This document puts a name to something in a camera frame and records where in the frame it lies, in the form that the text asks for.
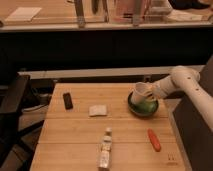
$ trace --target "black chair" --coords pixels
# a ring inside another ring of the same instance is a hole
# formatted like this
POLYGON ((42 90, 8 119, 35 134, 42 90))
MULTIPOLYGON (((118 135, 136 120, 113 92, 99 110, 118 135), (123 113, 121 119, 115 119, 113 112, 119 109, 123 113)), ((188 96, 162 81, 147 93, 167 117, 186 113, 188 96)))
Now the black chair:
POLYGON ((17 144, 30 154, 29 160, 20 170, 28 170, 34 151, 22 141, 22 137, 43 125, 43 120, 18 131, 22 108, 39 105, 39 99, 32 93, 30 76, 17 75, 5 94, 1 93, 0 104, 0 167, 3 165, 12 147, 17 144))

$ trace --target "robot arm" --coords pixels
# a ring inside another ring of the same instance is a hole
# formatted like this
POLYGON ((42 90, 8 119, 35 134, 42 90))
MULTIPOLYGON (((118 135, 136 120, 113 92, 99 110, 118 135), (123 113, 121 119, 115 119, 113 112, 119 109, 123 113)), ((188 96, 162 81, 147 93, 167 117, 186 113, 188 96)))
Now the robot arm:
POLYGON ((151 84, 152 93, 156 98, 165 98, 174 91, 184 91, 213 132, 213 97, 198 84, 199 80, 197 71, 177 66, 168 77, 151 84))

